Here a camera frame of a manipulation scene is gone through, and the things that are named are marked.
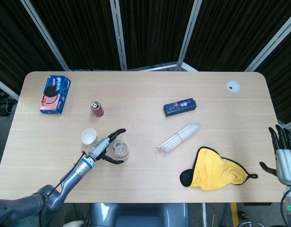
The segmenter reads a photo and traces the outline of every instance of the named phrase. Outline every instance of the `yellow microfiber cloth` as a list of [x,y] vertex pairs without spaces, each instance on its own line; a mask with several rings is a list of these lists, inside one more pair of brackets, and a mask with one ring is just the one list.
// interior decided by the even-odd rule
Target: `yellow microfiber cloth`
[[199,187],[207,191],[219,189],[229,183],[243,184],[248,178],[258,178],[258,175],[249,174],[239,163],[220,157],[208,147],[199,148],[193,168],[180,175],[183,186]]

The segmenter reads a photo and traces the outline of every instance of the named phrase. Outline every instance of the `robotic hand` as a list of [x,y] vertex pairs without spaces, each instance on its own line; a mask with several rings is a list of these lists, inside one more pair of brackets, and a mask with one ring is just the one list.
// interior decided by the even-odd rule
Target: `robotic hand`
[[[107,156],[106,148],[119,134],[124,132],[126,132],[126,129],[119,129],[102,139],[89,151],[88,155],[83,151],[78,162],[60,180],[56,187],[46,185],[33,195],[18,200],[0,200],[0,223],[5,218],[11,221],[20,220],[40,212],[44,207],[51,211],[57,210],[64,203],[69,192],[94,167],[95,162],[100,159],[113,164],[123,163],[123,161],[113,160]],[[60,184],[61,192],[56,190]]]
[[[268,173],[278,177],[278,180],[286,185],[286,192],[281,200],[281,215],[287,227],[291,227],[291,133],[287,129],[282,129],[276,125],[278,136],[272,128],[268,128],[273,142],[273,149],[276,159],[276,169],[267,167],[264,162],[260,166]],[[283,213],[283,202],[287,213],[287,221]]]

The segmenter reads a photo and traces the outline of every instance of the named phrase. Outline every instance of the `small blue box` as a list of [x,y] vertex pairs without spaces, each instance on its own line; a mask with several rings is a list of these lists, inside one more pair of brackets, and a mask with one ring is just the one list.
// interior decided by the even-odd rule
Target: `small blue box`
[[50,75],[39,107],[44,114],[61,114],[71,81],[65,76]]
[[189,98],[178,102],[166,104],[164,105],[163,109],[166,117],[168,117],[177,113],[179,114],[186,111],[194,110],[196,107],[196,101],[194,101],[193,98]]

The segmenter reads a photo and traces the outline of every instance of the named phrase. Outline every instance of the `paper cup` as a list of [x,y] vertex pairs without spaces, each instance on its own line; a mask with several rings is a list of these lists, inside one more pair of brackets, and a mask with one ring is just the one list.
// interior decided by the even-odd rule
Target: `paper cup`
[[97,143],[98,137],[95,129],[85,129],[81,135],[81,141],[85,145]]

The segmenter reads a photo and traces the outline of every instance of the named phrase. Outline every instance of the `soda can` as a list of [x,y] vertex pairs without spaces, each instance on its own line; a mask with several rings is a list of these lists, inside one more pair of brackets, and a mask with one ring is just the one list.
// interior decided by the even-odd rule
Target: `soda can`
[[96,117],[101,117],[104,114],[104,110],[102,108],[102,105],[97,101],[92,102],[90,104],[90,109],[93,111],[93,113]]

